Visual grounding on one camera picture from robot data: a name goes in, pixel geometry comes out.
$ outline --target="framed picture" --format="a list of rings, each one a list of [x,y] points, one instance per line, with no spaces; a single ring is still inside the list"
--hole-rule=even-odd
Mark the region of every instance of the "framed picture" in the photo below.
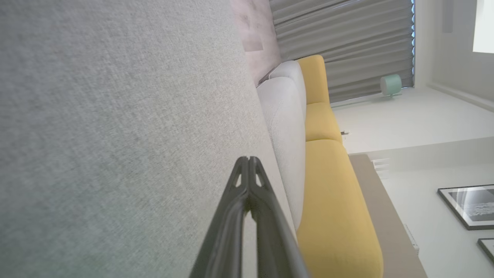
[[[494,263],[494,238],[479,238],[478,243]]]
[[[440,188],[437,193],[467,230],[494,229],[494,185]]]

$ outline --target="black metal tool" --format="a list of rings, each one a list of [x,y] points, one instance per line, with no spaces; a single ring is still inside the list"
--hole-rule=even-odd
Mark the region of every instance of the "black metal tool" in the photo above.
[[[257,222],[258,277],[309,277],[261,161],[243,156],[233,167],[190,278],[242,276],[243,225],[248,211]]]

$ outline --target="floor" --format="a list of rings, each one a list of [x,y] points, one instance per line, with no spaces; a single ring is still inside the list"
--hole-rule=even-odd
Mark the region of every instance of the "floor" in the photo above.
[[[259,80],[281,63],[269,0],[230,0],[230,3],[247,64],[257,85]]]

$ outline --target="light gray cushion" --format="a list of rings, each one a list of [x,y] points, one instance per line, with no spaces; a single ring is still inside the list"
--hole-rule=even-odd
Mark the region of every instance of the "light gray cushion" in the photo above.
[[[229,1],[0,10],[0,276],[187,277],[242,155],[291,219]]]
[[[298,90],[298,96],[300,97],[300,105],[302,106],[302,113],[304,115],[307,111],[307,95],[305,93],[304,76],[302,69],[297,61],[286,61],[276,67],[270,74],[269,79],[276,77],[288,77],[295,82]]]
[[[305,125],[297,87],[292,79],[277,77],[263,82],[257,94],[297,229],[305,182]]]

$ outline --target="curtain fold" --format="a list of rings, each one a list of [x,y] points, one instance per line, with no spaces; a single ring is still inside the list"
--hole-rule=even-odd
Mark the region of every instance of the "curtain fold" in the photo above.
[[[411,0],[270,0],[282,60],[320,54],[329,99],[380,92],[382,76],[413,86]]]

